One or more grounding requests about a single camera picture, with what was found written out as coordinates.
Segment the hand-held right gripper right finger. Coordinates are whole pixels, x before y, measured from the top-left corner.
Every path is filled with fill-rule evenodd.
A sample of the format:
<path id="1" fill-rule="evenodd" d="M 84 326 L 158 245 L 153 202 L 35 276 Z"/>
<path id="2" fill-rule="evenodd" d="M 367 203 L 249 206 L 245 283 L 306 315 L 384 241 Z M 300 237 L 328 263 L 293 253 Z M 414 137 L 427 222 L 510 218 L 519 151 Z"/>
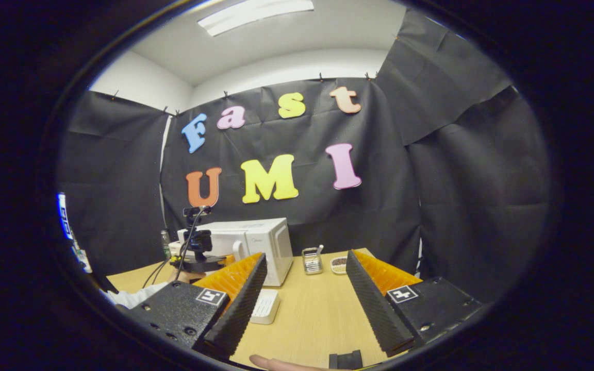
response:
<path id="1" fill-rule="evenodd" d="M 441 276 L 421 280 L 358 250 L 348 252 L 346 274 L 389 357 L 448 335 L 483 307 Z"/>

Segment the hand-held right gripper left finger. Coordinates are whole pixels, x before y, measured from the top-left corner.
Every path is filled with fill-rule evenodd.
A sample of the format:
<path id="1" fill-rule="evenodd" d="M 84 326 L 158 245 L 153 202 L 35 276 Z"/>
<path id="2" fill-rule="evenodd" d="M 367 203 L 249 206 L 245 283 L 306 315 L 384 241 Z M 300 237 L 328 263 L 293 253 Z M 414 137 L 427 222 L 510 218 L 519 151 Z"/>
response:
<path id="1" fill-rule="evenodd" d="M 159 340 L 226 361 L 236 352 L 267 276 L 259 252 L 198 280 L 174 281 L 132 308 Z"/>

